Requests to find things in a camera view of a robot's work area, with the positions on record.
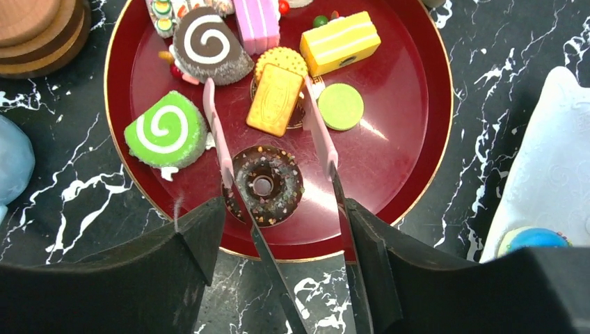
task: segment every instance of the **pink tong tip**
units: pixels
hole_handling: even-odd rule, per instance
[[[305,88],[303,89],[303,129],[312,132],[312,138],[324,175],[328,180],[332,180],[332,164],[334,171],[338,167],[338,152],[332,142],[326,123],[319,113],[317,103],[313,95],[312,82],[309,77],[305,77]]]
[[[225,188],[231,189],[233,183],[232,180],[234,178],[234,165],[232,163],[232,156],[228,150],[228,145],[225,142],[225,136],[223,135],[223,128],[221,127],[217,110],[215,109],[215,83],[211,78],[208,78],[205,82],[203,109],[205,110],[207,122],[209,122],[211,133],[215,140],[217,159],[219,160],[223,185]]]
[[[217,115],[217,110],[215,109],[214,98],[215,83],[213,79],[208,78],[205,82],[205,91],[203,92],[203,109],[205,110],[205,115],[207,116],[207,121],[209,122],[215,140],[223,185],[225,188],[230,189],[233,183],[234,165],[228,145],[225,142],[225,136],[219,116]],[[317,157],[324,171],[324,175],[328,180],[332,180],[332,173],[338,167],[338,152],[317,108],[312,90],[312,82],[309,77],[305,78],[305,87],[303,88],[303,110],[305,110],[303,129],[311,131]]]

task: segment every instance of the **black marble surface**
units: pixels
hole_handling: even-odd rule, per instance
[[[93,0],[87,45],[66,68],[0,79],[0,114],[30,137],[37,164],[0,225],[0,260],[75,260],[164,224],[113,146],[104,114],[104,57],[123,0]],[[565,65],[590,86],[584,0],[449,0],[431,11],[454,77],[452,133],[438,174],[398,227],[478,260],[547,73]],[[284,264],[315,333],[354,333],[343,259]],[[260,263],[220,253],[195,333],[290,333]]]

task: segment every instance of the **red candy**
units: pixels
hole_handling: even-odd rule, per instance
[[[173,77],[182,79],[182,72],[180,72],[180,69],[174,64],[170,65],[170,73],[172,73]]]
[[[288,2],[286,2],[285,0],[279,0],[278,11],[282,16],[285,16],[289,12],[289,9],[291,8],[289,7]]]

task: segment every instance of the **pink cake slice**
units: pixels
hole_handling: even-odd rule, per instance
[[[261,54],[280,40],[276,0],[234,0],[240,38],[246,53]]]

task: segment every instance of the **stack of wooden coasters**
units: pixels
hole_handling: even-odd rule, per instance
[[[0,77],[42,77],[68,64],[90,33],[88,0],[0,0]]]

